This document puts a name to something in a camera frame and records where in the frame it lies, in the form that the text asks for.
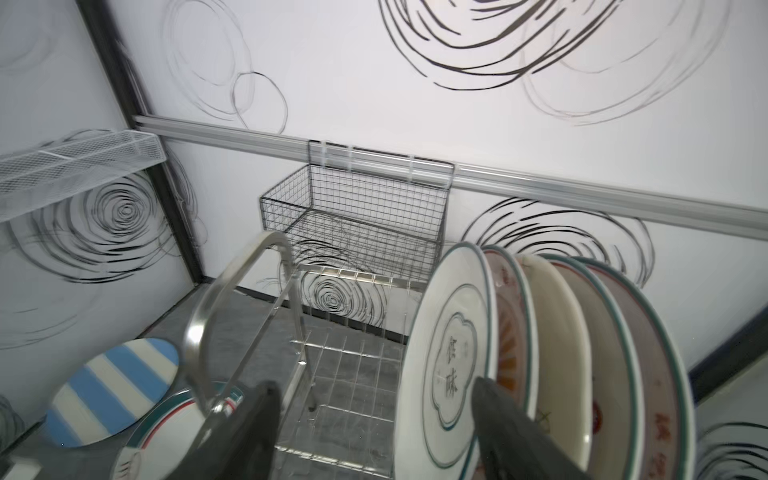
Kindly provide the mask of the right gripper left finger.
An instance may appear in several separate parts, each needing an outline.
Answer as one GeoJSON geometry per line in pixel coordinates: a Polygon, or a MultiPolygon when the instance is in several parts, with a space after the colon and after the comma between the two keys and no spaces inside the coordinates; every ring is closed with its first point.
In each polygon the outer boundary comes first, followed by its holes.
{"type": "Polygon", "coordinates": [[[266,380],[248,390],[243,402],[185,456],[170,479],[267,479],[281,420],[279,385],[266,380]]]}

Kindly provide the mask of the cream floral plate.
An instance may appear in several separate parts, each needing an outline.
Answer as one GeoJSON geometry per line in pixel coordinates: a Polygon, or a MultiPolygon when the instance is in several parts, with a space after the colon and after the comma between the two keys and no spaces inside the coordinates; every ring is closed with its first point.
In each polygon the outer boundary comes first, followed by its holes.
{"type": "Polygon", "coordinates": [[[548,260],[518,255],[533,300],[539,347],[536,424],[585,471],[592,446],[592,358],[581,306],[548,260]]]}

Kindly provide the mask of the red character plate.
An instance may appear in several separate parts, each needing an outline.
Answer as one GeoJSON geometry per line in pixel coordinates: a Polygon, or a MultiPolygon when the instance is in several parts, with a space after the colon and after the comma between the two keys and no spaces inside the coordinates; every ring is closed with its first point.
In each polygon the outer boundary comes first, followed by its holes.
{"type": "Polygon", "coordinates": [[[637,479],[645,407],[639,360],[624,315],[605,283],[573,257],[544,256],[565,279],[581,307],[592,355],[593,479],[637,479]]]}

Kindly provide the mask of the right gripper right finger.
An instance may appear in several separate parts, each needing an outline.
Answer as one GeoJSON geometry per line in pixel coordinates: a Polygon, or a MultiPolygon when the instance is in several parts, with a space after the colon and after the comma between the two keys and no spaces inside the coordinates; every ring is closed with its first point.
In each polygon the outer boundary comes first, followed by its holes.
{"type": "Polygon", "coordinates": [[[487,479],[587,479],[496,382],[479,378],[472,414],[487,479]]]}

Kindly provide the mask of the white plate flower outline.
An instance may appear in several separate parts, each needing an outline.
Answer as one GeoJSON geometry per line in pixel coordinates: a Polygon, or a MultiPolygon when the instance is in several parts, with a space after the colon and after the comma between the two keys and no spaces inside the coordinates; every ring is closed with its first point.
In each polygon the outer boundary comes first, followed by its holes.
{"type": "Polygon", "coordinates": [[[472,413],[479,379],[497,376],[493,275],[475,244],[453,245],[428,282],[408,336],[396,403],[393,475],[469,479],[480,457],[472,413]]]}

